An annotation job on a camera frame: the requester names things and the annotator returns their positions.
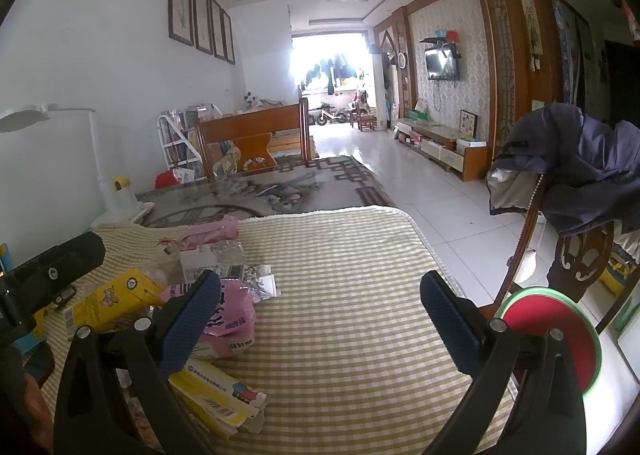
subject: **desk lamp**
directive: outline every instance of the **desk lamp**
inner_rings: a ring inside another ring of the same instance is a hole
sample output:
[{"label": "desk lamp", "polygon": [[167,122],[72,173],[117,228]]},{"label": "desk lamp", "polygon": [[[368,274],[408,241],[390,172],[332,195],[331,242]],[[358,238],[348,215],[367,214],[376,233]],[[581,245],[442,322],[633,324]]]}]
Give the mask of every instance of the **desk lamp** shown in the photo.
[{"label": "desk lamp", "polygon": [[95,121],[95,109],[60,108],[56,104],[26,105],[20,109],[8,109],[0,113],[0,132],[14,132],[22,128],[30,127],[37,122],[47,121],[50,112],[81,111],[89,112],[89,124],[91,128],[91,140],[94,145],[95,167],[98,171],[98,185],[106,208],[105,213],[98,217],[92,227],[100,223],[133,222],[147,211],[147,208],[136,199],[129,186],[116,186],[106,179],[100,164],[98,155],[98,131]]}]

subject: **wall-mounted tv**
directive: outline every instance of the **wall-mounted tv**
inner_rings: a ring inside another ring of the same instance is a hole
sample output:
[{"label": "wall-mounted tv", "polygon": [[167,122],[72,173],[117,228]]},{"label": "wall-mounted tv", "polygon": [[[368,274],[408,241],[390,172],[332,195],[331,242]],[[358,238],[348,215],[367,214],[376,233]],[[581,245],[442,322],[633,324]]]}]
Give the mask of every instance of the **wall-mounted tv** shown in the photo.
[{"label": "wall-mounted tv", "polygon": [[427,49],[424,52],[427,59],[427,73],[430,80],[460,79],[458,69],[458,52],[455,46],[446,45],[438,49]]}]

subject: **white tile floor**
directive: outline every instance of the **white tile floor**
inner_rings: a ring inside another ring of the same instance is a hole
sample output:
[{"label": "white tile floor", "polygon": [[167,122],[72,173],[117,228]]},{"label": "white tile floor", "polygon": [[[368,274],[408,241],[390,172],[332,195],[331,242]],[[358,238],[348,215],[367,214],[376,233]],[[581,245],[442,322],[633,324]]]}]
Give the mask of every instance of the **white tile floor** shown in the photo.
[{"label": "white tile floor", "polygon": [[[524,219],[489,215],[484,181],[462,182],[433,161],[394,141],[390,132],[347,124],[313,126],[321,157],[351,155],[371,169],[396,205],[409,213],[438,256],[476,305],[491,303],[507,272]],[[532,239],[538,243],[542,225]],[[545,228],[537,269],[526,285],[546,285],[556,233]]]},{"label": "white tile floor", "polygon": [[[462,182],[433,161],[392,139],[390,132],[360,132],[348,124],[310,128],[320,157],[353,156],[372,170],[396,205],[412,216],[440,260],[476,305],[491,303],[507,272],[524,219],[520,215],[489,215],[484,181]],[[543,232],[540,246],[538,241]],[[550,225],[536,225],[536,271],[524,284],[546,286],[558,235]],[[594,284],[580,306],[596,324],[612,296]],[[640,385],[607,331],[600,336],[602,370],[585,400],[588,453],[607,441],[633,403]]]}]

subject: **metal screw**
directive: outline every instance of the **metal screw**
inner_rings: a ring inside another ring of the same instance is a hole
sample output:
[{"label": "metal screw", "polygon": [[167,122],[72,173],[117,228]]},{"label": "metal screw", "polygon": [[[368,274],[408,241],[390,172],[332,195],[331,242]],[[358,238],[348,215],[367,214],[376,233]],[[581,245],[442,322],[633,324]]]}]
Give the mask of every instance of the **metal screw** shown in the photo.
[{"label": "metal screw", "polygon": [[555,328],[549,331],[549,336],[551,336],[556,341],[562,341],[562,339],[564,338],[564,334],[562,334],[562,331]]},{"label": "metal screw", "polygon": [[505,330],[507,330],[507,324],[500,318],[493,318],[489,322],[489,327],[491,327],[491,330],[493,330],[494,332],[504,332]]},{"label": "metal screw", "polygon": [[84,338],[89,336],[90,332],[91,332],[91,327],[87,327],[86,325],[83,325],[76,331],[76,336],[78,336],[79,339],[83,340]]},{"label": "metal screw", "polygon": [[151,327],[151,320],[149,320],[149,318],[140,318],[137,319],[136,322],[133,324],[133,327],[136,330],[147,330],[149,327]]}]

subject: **yellow checkered cloth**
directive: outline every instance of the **yellow checkered cloth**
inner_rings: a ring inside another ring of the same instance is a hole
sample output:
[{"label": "yellow checkered cloth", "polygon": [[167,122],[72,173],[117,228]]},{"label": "yellow checkered cloth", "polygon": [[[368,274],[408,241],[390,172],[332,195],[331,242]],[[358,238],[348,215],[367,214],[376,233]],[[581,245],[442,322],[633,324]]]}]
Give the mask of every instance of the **yellow checkered cloth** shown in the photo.
[{"label": "yellow checkered cloth", "polygon": [[[101,226],[104,265],[84,277],[107,281],[153,255],[183,228]],[[256,344],[215,362],[267,393],[260,434],[215,439],[219,455],[421,454],[470,384],[420,302],[422,275],[438,266],[411,218],[364,207],[244,220],[247,261],[270,263],[281,295],[256,306]],[[46,332],[56,372],[43,388],[52,406],[68,342],[58,313]],[[480,448],[494,444],[513,406],[508,391]]]}]

